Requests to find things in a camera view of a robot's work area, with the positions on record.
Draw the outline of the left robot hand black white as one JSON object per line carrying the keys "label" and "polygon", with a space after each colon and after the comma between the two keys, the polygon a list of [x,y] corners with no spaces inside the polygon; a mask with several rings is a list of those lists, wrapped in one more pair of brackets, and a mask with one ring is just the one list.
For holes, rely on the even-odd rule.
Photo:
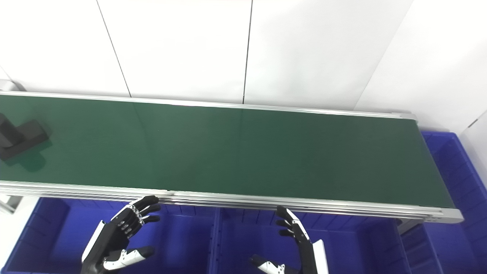
{"label": "left robot hand black white", "polygon": [[109,222],[101,220],[81,257],[82,274],[117,274],[155,253],[153,246],[128,248],[129,240],[147,223],[160,221],[159,198],[144,196],[125,205]]}

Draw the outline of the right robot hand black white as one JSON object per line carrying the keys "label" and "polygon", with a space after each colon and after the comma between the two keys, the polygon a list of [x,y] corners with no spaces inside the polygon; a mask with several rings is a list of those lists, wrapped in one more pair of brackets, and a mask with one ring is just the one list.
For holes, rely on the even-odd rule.
{"label": "right robot hand black white", "polygon": [[280,217],[275,223],[285,227],[280,236],[292,237],[297,244],[300,269],[252,255],[250,263],[265,274],[328,274],[328,264],[323,240],[312,242],[300,219],[288,208],[277,206],[275,214]]}

